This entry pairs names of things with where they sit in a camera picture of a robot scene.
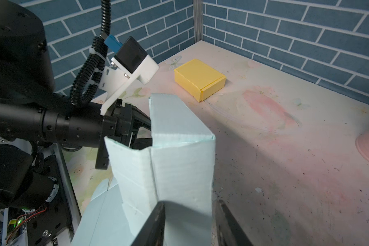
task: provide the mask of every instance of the blue connector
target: blue connector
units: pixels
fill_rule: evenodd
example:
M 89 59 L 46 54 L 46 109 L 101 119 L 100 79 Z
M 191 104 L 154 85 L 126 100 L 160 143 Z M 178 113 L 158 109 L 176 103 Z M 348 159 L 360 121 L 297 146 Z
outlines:
M 109 35 L 105 39 L 104 44 L 108 46 L 115 54 L 119 51 L 119 49 L 123 45 L 121 42 L 118 42 L 113 35 Z

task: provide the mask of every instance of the yellow box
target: yellow box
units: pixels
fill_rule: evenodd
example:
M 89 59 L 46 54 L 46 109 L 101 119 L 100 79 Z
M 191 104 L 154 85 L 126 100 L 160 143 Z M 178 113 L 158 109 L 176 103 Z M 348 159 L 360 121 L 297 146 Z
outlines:
M 226 76 L 198 59 L 175 69 L 175 81 L 197 101 L 203 101 L 224 87 Z

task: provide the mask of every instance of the screw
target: screw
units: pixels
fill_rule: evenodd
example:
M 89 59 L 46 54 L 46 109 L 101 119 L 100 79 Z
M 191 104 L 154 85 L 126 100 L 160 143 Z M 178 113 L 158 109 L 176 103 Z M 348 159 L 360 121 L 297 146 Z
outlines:
M 49 231 L 49 230 L 45 230 L 43 233 L 42 233 L 42 236 L 43 237 L 49 237 L 50 235 L 51 235 L 51 231 Z

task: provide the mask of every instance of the blue brick wall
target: blue brick wall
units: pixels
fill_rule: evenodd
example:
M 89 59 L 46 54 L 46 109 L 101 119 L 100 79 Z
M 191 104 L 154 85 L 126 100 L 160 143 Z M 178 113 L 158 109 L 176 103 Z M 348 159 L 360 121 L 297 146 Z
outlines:
M 369 104 L 369 0 L 204 0 L 203 40 Z
M 11 0 L 34 12 L 44 24 L 56 93 L 71 85 L 100 34 L 100 0 Z M 192 0 L 113 0 L 111 34 L 120 42 L 133 36 L 159 63 L 194 44 Z M 106 65 L 113 52 L 108 50 Z

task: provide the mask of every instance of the tabletop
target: tabletop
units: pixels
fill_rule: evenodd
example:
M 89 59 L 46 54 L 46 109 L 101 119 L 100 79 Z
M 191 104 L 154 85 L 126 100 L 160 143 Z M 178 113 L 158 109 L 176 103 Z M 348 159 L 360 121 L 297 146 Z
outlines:
M 195 58 L 227 77 L 202 102 L 174 81 L 174 68 Z M 369 162 L 355 147 L 369 130 L 369 105 L 203 41 L 159 66 L 120 98 L 149 115 L 150 93 L 175 94 L 211 129 L 213 198 L 226 202 L 253 244 L 369 245 Z M 81 212 L 112 178 L 93 168 L 96 153 L 65 153 Z

